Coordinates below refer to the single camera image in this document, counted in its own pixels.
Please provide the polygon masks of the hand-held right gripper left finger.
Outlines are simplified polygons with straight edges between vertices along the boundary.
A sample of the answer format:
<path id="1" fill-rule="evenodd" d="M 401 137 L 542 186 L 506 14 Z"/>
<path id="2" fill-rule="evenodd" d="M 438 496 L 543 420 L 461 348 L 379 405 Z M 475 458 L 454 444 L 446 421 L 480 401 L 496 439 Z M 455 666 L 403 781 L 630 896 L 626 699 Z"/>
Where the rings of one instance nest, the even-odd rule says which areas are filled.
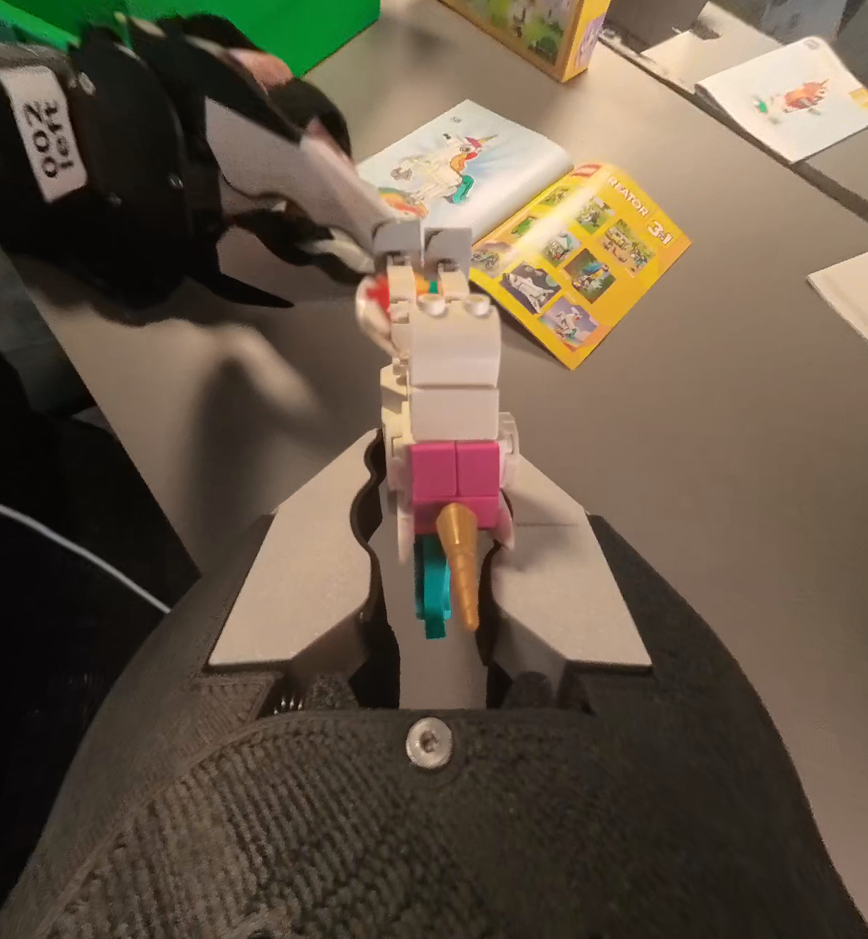
<path id="1" fill-rule="evenodd" d="M 381 569 L 381 430 L 370 430 L 273 511 L 210 653 L 211 671 L 399 671 Z"/>

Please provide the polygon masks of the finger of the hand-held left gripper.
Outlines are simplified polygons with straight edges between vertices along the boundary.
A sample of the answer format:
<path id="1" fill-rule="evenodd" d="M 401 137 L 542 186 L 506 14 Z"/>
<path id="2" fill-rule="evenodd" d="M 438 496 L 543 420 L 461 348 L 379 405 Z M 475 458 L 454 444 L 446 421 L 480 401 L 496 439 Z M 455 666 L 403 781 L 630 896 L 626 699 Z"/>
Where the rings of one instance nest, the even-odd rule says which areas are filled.
<path id="1" fill-rule="evenodd" d="M 220 237 L 222 274 L 291 304 L 350 298 L 374 263 L 345 234 L 298 209 L 256 209 Z"/>
<path id="2" fill-rule="evenodd" d="M 363 250 L 412 250 L 414 222 L 400 216 L 336 147 L 313 132 L 299 141 L 217 101 L 205 102 L 205 139 L 224 182 L 247 199 L 284 198 Z"/>

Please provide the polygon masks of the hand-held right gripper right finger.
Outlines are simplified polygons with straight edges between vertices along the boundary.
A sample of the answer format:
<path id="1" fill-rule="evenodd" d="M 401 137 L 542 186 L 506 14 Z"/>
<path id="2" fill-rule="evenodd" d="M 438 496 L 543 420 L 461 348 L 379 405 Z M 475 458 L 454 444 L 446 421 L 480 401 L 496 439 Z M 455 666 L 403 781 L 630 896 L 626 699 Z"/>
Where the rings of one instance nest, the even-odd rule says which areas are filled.
<path id="1" fill-rule="evenodd" d="M 651 668 L 583 506 L 523 456 L 505 497 L 513 546 L 494 546 L 484 560 L 484 662 L 503 670 Z"/>

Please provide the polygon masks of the white lego unicorn model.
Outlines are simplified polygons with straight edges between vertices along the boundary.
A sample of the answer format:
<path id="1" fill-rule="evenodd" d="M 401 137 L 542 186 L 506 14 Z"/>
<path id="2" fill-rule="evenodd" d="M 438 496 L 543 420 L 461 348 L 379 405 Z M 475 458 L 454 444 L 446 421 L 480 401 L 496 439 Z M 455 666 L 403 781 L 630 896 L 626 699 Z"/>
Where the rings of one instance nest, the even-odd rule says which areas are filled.
<path id="1" fill-rule="evenodd" d="M 469 282 L 471 233 L 414 222 L 412 250 L 373 250 L 389 279 L 396 355 L 380 374 L 381 426 L 398 556 L 414 569 L 428 640 L 480 626 L 479 542 L 513 544 L 505 493 L 520 456 L 500 410 L 500 315 Z"/>

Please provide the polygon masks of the yellow lego instruction booklet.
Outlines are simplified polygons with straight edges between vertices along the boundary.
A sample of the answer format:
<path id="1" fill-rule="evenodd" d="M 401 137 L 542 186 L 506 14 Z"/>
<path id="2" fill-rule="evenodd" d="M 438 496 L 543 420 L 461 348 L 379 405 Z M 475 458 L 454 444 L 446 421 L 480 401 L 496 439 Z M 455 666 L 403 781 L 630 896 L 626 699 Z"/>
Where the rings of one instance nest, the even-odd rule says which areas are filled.
<path id="1" fill-rule="evenodd" d="M 357 170 L 401 214 L 470 229 L 471 282 L 569 370 L 690 246 L 625 170 L 472 100 Z"/>

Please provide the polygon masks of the yellow lego box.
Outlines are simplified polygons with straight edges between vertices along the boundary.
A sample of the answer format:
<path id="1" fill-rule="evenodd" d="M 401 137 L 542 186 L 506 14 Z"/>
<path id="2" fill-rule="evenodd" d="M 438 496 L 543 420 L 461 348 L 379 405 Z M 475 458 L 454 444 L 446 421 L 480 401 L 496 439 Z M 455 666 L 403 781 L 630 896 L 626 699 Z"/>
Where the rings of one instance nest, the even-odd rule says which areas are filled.
<path id="1" fill-rule="evenodd" d="M 444 1 L 476 28 L 564 84 L 590 65 L 608 1 Z"/>

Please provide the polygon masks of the person's left hand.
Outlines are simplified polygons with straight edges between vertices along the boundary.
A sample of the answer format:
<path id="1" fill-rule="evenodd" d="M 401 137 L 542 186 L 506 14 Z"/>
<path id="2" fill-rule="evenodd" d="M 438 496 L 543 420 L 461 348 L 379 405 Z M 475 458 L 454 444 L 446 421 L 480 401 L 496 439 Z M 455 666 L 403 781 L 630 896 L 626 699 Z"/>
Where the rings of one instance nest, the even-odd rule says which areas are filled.
<path id="1" fill-rule="evenodd" d="M 315 135 L 346 158 L 352 158 L 349 130 L 341 111 L 317 87 L 295 77 L 280 58 L 257 50 L 233 48 L 228 54 L 264 91 L 268 102 L 303 132 Z"/>

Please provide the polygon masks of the green plastic bin stack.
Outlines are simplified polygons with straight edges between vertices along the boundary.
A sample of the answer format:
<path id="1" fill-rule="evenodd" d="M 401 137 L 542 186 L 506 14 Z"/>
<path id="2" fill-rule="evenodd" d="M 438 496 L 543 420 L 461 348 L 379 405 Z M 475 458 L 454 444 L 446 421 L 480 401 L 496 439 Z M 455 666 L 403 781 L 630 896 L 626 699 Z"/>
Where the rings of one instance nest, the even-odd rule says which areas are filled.
<path id="1" fill-rule="evenodd" d="M 0 41 L 67 52 L 99 27 L 132 45 L 128 27 L 138 20 L 193 30 L 224 47 L 270 53 L 302 76 L 380 13 L 379 1 L 0 1 Z"/>

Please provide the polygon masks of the white booklet with orange print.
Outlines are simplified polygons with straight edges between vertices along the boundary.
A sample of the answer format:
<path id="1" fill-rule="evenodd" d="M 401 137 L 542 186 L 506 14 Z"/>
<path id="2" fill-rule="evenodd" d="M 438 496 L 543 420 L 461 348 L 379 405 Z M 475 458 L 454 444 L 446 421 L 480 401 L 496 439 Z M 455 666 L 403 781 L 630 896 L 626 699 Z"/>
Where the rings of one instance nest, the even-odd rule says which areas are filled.
<path id="1" fill-rule="evenodd" d="M 820 37 L 724 69 L 695 92 L 789 163 L 868 129 L 868 88 Z"/>

